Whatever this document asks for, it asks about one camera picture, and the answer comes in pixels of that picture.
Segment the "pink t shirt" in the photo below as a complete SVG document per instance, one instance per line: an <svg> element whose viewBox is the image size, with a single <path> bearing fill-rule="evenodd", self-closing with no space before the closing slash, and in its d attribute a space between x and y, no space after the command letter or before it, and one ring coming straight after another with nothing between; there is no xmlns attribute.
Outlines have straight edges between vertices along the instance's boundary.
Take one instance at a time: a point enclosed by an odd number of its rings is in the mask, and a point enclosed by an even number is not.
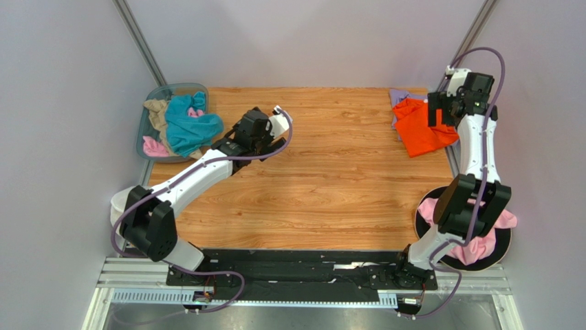
<svg viewBox="0 0 586 330"><path fill-rule="evenodd" d="M428 227L433 224L433 211L438 198L427 197L419 204L416 212L416 224L425 223ZM508 210L504 210L498 217L493 228L485 237L477 236L472 239L467 247L456 245L442 260L459 261L464 269L469 266L480 266L482 262L491 258L490 264L495 263L501 256L497 256L500 247L507 251L509 243L500 234L511 234L511 229L518 224L518 219Z"/></svg>

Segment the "round black tray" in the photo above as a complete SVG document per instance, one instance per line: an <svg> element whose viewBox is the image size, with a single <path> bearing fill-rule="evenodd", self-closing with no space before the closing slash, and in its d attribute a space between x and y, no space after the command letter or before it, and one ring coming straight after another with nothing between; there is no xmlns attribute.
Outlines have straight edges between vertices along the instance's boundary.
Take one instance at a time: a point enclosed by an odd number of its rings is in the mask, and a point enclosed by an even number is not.
<svg viewBox="0 0 586 330"><path fill-rule="evenodd" d="M425 194L425 196L423 196L423 198L420 200L419 204L423 201L423 199L425 199L427 197L430 197L430 198L438 198L439 199L439 197L441 196L441 194L445 190L446 190L446 188L444 186L441 186L441 187L437 187L437 188L429 191L428 193ZM417 237L420 239L431 228L431 225L429 227L425 223L423 223L422 225L417 225L416 224L416 212L417 211L415 211L415 223L414 223L415 233L416 233ZM499 238L501 238L501 239L504 238L505 239L505 243L509 243L508 249L510 247L510 243L511 243L511 240L512 240L512 229L510 231L511 231L511 234L500 234L499 235ZM501 259L502 259L506 255L506 253L508 252L508 249L507 249L506 252L504 252L504 248L503 247L500 247L497 250L497 256L501 256ZM442 264L444 264L445 266L447 266L449 268L452 268L454 270L461 270L461 271L465 271L465 272L480 272L482 270L488 269L489 267L491 267L491 266L497 264L499 261L501 261L501 259L499 259L495 263L490 264L491 258L489 258L488 261L482 262L480 266L469 266L468 269L464 269L464 266L459 261L451 261L450 262L450 261L447 261L447 260L442 260L444 257L445 256L443 256L440 259L440 262Z"/></svg>

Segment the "aluminium frame rail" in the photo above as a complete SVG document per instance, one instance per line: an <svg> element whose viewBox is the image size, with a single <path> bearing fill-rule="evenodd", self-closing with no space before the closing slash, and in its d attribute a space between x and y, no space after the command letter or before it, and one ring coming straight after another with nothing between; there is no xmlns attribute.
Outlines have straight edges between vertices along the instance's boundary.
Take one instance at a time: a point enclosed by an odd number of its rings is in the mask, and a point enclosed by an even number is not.
<svg viewBox="0 0 586 330"><path fill-rule="evenodd" d="M107 258L98 278L96 291L88 309L84 329L97 329L105 324L105 308L99 307L101 298L110 305L116 297L124 303L193 304L192 295L199 285L169 286L166 284L167 265L141 261L137 258ZM450 272L437 276L437 294L448 295L454 285L457 294L489 295L497 310L497 320L502 329L522 329L523 324L512 296L502 265L497 264L482 272L464 272L461 279ZM239 298L237 306L256 307L355 307L389 309L400 294L398 289L382 289L373 302L307 302L284 298L262 298L259 302Z"/></svg>

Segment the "teal t shirt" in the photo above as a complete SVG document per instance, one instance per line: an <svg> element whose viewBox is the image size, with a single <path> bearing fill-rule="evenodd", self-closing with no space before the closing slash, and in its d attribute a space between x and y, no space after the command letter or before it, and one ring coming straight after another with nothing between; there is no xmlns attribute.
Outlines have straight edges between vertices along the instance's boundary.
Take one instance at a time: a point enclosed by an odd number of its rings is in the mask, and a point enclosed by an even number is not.
<svg viewBox="0 0 586 330"><path fill-rule="evenodd" d="M223 120L206 111L205 92L173 96L164 114L166 139L172 152L188 157L202 146L209 146L213 138L224 131Z"/></svg>

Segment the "orange t shirt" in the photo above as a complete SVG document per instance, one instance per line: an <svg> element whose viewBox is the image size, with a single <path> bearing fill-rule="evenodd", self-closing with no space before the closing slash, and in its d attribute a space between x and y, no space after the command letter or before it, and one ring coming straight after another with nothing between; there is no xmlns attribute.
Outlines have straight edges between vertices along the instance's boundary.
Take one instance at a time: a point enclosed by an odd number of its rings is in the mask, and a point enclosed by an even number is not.
<svg viewBox="0 0 586 330"><path fill-rule="evenodd" d="M438 122L428 125L428 103L406 98L393 107L395 129L409 157L418 157L456 143L459 136L452 126Z"/></svg>

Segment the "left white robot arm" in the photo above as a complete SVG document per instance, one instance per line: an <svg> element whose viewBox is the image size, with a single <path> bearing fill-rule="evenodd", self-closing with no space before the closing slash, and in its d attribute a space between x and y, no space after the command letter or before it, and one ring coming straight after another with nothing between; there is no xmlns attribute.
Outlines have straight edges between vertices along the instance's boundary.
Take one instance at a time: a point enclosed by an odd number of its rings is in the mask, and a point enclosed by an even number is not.
<svg viewBox="0 0 586 330"><path fill-rule="evenodd" d="M164 261L195 271L205 254L180 238L176 219L215 184L255 160L264 161L285 150L292 138L290 115L276 106L270 115L255 107L188 168L153 186L128 189L124 210L113 223L111 239L123 238L153 262Z"/></svg>

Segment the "folded lavender t shirt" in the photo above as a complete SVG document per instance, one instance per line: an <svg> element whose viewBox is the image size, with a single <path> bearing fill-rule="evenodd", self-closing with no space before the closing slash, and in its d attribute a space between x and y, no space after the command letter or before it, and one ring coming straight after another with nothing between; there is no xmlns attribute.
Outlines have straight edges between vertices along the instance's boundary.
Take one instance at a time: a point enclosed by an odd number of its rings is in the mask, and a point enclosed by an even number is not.
<svg viewBox="0 0 586 330"><path fill-rule="evenodd" d="M389 95L394 115L391 126L397 131L399 140L412 144L429 133L426 96L399 89L391 89Z"/></svg>

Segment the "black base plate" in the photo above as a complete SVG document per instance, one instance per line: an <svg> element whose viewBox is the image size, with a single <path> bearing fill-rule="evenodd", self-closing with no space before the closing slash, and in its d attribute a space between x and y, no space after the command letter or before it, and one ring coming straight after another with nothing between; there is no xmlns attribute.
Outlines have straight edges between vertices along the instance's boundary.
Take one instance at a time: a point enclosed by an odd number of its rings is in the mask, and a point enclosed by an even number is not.
<svg viewBox="0 0 586 330"><path fill-rule="evenodd" d="M201 272L238 272L245 287L238 300L303 303L374 303L378 291L435 291L426 279L401 279L398 251L205 249Z"/></svg>

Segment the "white mesh bag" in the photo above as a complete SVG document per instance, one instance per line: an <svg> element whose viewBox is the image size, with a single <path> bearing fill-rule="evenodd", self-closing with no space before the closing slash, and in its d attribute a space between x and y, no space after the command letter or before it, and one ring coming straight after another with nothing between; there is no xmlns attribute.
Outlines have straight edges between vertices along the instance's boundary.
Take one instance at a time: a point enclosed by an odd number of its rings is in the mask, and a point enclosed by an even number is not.
<svg viewBox="0 0 586 330"><path fill-rule="evenodd" d="M117 220L119 220L122 213L125 211L125 206L127 203L127 198L130 191L133 187L125 188L117 192L110 200L110 222L112 228L114 228L114 224Z"/></svg>

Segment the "beige t shirt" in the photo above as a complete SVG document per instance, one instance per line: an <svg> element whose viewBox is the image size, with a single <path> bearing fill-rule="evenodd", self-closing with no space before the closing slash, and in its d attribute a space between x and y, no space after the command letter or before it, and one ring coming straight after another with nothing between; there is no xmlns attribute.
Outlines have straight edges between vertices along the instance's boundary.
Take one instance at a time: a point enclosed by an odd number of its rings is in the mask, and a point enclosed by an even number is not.
<svg viewBox="0 0 586 330"><path fill-rule="evenodd" d="M169 124L165 118L168 105L168 101L158 99L146 100L143 103L144 108L147 110L146 123L150 124L155 132L158 133L158 137L141 133L138 150L142 151L146 156L153 157L159 161L164 158L180 156L171 148L171 143L169 142Z"/></svg>

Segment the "pink garment in basket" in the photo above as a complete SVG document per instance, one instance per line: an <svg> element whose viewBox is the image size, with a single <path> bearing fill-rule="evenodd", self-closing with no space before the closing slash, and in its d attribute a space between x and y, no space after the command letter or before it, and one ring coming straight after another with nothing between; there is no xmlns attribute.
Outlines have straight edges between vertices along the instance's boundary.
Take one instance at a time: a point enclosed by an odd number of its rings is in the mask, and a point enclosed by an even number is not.
<svg viewBox="0 0 586 330"><path fill-rule="evenodd" d="M186 122L186 118L199 118L205 113L202 109L189 107L186 113L182 115L169 115L170 122L166 120L167 103L163 100L147 100L144 106L149 112L149 121L152 127L159 132L159 139L144 135L143 151L145 155L155 158L175 157L171 145L169 144L170 129L177 129L179 123Z"/></svg>

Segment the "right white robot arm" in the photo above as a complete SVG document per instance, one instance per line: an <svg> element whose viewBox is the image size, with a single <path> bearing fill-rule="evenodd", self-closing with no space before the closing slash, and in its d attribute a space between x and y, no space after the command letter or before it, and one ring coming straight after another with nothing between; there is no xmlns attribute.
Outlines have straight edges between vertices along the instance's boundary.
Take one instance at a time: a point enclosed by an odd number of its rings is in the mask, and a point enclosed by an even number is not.
<svg viewBox="0 0 586 330"><path fill-rule="evenodd" d="M489 102L494 78L451 67L446 77L447 90L428 95L428 124L436 124L433 112L439 110L442 123L455 127L463 148L459 173L439 196L431 227L398 254L393 282L399 288L421 288L453 247L486 236L512 196L495 164L498 115Z"/></svg>

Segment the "grey plastic laundry basket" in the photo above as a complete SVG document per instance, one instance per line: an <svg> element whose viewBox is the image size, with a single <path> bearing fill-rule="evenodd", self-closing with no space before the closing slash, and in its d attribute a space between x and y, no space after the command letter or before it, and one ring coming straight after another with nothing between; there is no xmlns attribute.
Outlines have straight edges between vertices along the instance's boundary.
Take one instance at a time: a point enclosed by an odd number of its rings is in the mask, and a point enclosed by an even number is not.
<svg viewBox="0 0 586 330"><path fill-rule="evenodd" d="M203 91L206 94L206 97L207 97L206 111L208 112L208 106L209 106L208 89L205 86L198 84L198 83L175 83L175 84L157 87L153 91L150 92L150 94L146 97L146 100L158 99L158 100L166 100L166 101L170 102L170 100L173 96L193 95L193 94L197 93L198 91ZM155 130L151 127L150 124L147 124L147 110L144 108L143 104L142 104L142 114L141 114L141 118L140 118L139 126L138 126L138 135L137 135L136 143L135 143L135 149L137 151L137 154L145 160L158 162L158 163L168 163L168 164L187 162L192 159L192 157L179 156L179 157L170 157L170 158L166 158L166 159L164 158L163 160L159 161L153 157L146 156L142 151L138 150L139 136L141 133L146 133L147 135L150 135L154 138L158 137L158 133L155 132Z"/></svg>

